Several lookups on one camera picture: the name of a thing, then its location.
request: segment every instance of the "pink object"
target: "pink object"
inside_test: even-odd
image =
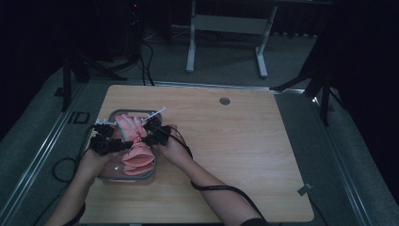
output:
[[[123,155],[121,161],[124,163],[123,172],[128,175],[138,175],[153,169],[154,155],[150,147],[141,141],[147,136],[147,132],[142,126],[141,119],[133,119],[126,115],[117,115],[115,117],[118,127],[124,140],[133,141],[134,144],[130,151]]]

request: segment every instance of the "human arm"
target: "human arm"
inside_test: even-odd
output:
[[[171,135],[176,135],[176,126],[171,125]],[[182,170],[197,186],[225,186],[221,180],[193,160],[184,146],[173,138],[168,139],[166,146],[155,145],[162,155],[173,165]],[[241,225],[243,222],[261,216],[238,193],[229,190],[200,191],[203,199],[225,225]]]
[[[80,161],[71,184],[65,191],[55,212],[47,221],[46,226],[64,225],[79,213],[95,178],[112,157],[112,154],[99,156],[94,150],[88,149]]]

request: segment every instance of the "table leg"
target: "table leg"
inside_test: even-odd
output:
[[[255,48],[255,54],[258,61],[259,73],[261,78],[267,77],[267,70],[266,70],[266,65],[264,63],[263,51],[264,47],[266,46],[267,39],[270,35],[270,30],[272,28],[273,21],[276,16],[277,8],[278,8],[277,6],[274,6],[272,8],[272,11],[269,15],[269,19],[267,20],[266,26],[264,28],[262,43],[259,47]]]
[[[196,57],[196,1],[192,1],[191,6],[191,26],[190,26],[190,47],[188,49],[187,66],[185,71],[192,73],[194,71],[194,60]]]

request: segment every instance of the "dark background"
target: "dark background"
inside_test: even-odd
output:
[[[189,24],[190,2],[137,1],[137,15],[143,26],[151,26],[168,40],[171,24]],[[2,0],[0,139],[19,119],[44,81],[62,66],[68,46],[77,46],[94,58],[120,55],[122,47],[116,43],[126,35],[124,27],[129,17],[126,4],[105,0],[56,3]],[[267,12],[251,4],[239,9],[234,1],[219,4],[220,14],[267,17]],[[198,11],[212,13],[214,6],[215,2],[206,1]],[[315,4],[286,3],[280,4],[273,25],[273,32],[287,33],[289,37],[320,35],[308,62],[316,68],[333,65],[333,86],[339,90],[397,201],[398,17],[399,5],[390,0],[341,1],[334,10]],[[119,26],[117,35],[107,32],[111,24]],[[139,52],[132,48],[129,51]]]

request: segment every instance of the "wooden table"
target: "wooden table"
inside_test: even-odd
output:
[[[219,99],[229,98],[229,105]],[[311,221],[303,181],[272,92],[188,87],[109,88],[99,118],[116,109],[159,109],[175,123],[194,159],[230,186],[245,191],[271,222]],[[147,186],[97,179],[82,223],[220,222],[188,178],[162,156]]]

